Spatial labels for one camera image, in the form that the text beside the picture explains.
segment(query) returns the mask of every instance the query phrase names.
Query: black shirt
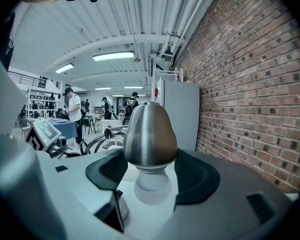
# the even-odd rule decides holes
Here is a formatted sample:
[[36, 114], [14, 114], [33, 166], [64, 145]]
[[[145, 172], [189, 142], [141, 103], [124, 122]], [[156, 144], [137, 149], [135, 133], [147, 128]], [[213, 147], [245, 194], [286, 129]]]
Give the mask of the black shirt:
[[110, 109], [110, 102], [109, 101], [106, 101], [104, 103], [104, 110], [105, 110], [105, 113], [108, 114], [109, 113], [109, 109]]
[[87, 112], [89, 110], [89, 106], [90, 106], [90, 103], [88, 101], [86, 101], [84, 103], [84, 108], [85, 108], [85, 111]]
[[[137, 107], [139, 104], [138, 104], [138, 101], [136, 100], [136, 99], [134, 99], [134, 98], [129, 98], [129, 99], [125, 99], [124, 101], [123, 101], [123, 106], [124, 107], [126, 107], [127, 106], [127, 104], [128, 104], [128, 100], [129, 101], [135, 101], [133, 104], [132, 104], [132, 111], [135, 109], [135, 107]], [[126, 117], [126, 116], [131, 116], [131, 113], [127, 113], [126, 112], [126, 109], [124, 110], [124, 116]]]
[[11, 13], [4, 21], [0, 30], [0, 60], [7, 71], [14, 52], [14, 21], [15, 14]]

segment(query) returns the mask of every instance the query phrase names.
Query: black rubber pad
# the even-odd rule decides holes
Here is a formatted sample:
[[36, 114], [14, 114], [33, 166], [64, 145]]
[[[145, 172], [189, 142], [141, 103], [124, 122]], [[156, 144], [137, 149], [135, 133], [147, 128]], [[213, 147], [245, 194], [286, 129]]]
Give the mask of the black rubber pad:
[[85, 175], [99, 189], [116, 191], [127, 169], [128, 162], [120, 149], [90, 164]]
[[179, 194], [175, 205], [199, 204], [211, 196], [219, 186], [220, 174], [210, 164], [178, 149], [174, 162]]

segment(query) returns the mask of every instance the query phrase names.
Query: man in white shirt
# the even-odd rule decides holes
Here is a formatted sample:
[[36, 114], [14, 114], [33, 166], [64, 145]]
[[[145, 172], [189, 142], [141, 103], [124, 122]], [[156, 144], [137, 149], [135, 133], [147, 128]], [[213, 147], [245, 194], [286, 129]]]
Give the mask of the man in white shirt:
[[64, 95], [69, 99], [69, 110], [66, 114], [69, 116], [71, 121], [76, 122], [78, 125], [76, 130], [78, 137], [76, 137], [75, 140], [76, 143], [79, 144], [82, 141], [81, 100], [70, 87], [65, 89]]

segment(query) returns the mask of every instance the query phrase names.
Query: railing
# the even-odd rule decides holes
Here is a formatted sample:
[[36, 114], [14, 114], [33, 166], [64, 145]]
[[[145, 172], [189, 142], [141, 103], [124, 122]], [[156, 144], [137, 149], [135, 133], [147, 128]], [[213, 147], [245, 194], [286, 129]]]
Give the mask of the railing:
[[14, 81], [17, 84], [24, 84], [27, 86], [34, 86], [40, 88], [46, 87], [46, 82], [47, 82], [46, 79], [35, 78], [32, 76], [11, 72], [11, 71], [8, 71], [8, 75], [12, 79], [12, 81]]

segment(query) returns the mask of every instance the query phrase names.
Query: ceiling pipe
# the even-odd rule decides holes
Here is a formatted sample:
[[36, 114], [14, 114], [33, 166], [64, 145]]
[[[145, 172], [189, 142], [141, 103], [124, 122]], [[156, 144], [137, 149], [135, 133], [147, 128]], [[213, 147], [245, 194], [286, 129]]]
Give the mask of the ceiling pipe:
[[166, 15], [166, 9], [167, 9], [167, 3], [168, 3], [168, 0], [162, 0], [162, 12], [161, 12], [161, 17], [160, 17], [160, 21], [159, 21], [159, 24], [158, 24], [158, 29], [157, 29], [157, 34], [162, 34], [162, 28], [163, 28], [163, 25], [164, 25], [164, 19], [165, 19], [165, 15]]
[[[179, 27], [177, 28], [177, 33], [176, 33], [177, 40], [183, 34], [185, 26], [186, 26], [189, 18], [191, 17], [191, 14], [192, 14], [192, 12], [194, 10], [194, 6], [195, 6], [195, 3], [196, 3], [197, 0], [188, 0], [188, 1], [189, 2], [187, 3], [187, 5], [186, 5], [186, 7], [184, 9], [184, 12], [183, 12], [183, 15], [182, 15]], [[173, 45], [171, 47], [171, 50], [170, 50], [172, 53], [176, 50], [177, 44], [178, 44], [178, 42], [174, 42], [173, 43]]]
[[183, 30], [183, 33], [182, 33], [182, 35], [181, 35], [181, 37], [176, 37], [176, 46], [175, 46], [175, 48], [174, 48], [174, 51], [173, 51], [173, 55], [176, 53], [176, 50], [177, 50], [177, 48], [180, 46], [180, 43], [181, 43], [181, 40], [183, 40], [183, 38], [185, 37], [185, 34], [186, 34], [186, 32], [187, 32], [187, 30], [188, 30], [188, 28], [189, 28], [189, 26], [190, 26], [190, 24], [191, 24], [191, 22], [194, 20], [194, 17], [195, 17], [195, 15], [196, 15], [196, 13], [197, 13], [197, 11], [199, 10], [199, 8], [200, 8], [200, 6], [201, 6], [201, 4], [202, 4], [202, 2], [203, 2], [204, 0], [198, 0], [198, 3], [196, 4], [196, 6], [195, 6], [195, 8], [194, 8], [194, 10], [193, 10], [193, 12], [192, 12], [192, 14], [191, 14], [191, 17], [190, 17], [190, 19], [188, 20], [188, 22], [187, 22], [187, 24], [186, 24], [186, 26], [185, 26], [185, 28], [184, 28], [184, 30]]
[[178, 18], [178, 15], [180, 13], [180, 7], [182, 4], [183, 0], [174, 0], [174, 4], [172, 7], [172, 12], [170, 14], [170, 18], [169, 18], [169, 22], [168, 22], [168, 31], [167, 31], [167, 35], [166, 35], [166, 39], [165, 39], [165, 43], [161, 49], [160, 52], [160, 57], [162, 57], [162, 55], [167, 51], [170, 40], [171, 40], [171, 36], [173, 35], [174, 32], [174, 28], [176, 25], [176, 21]]

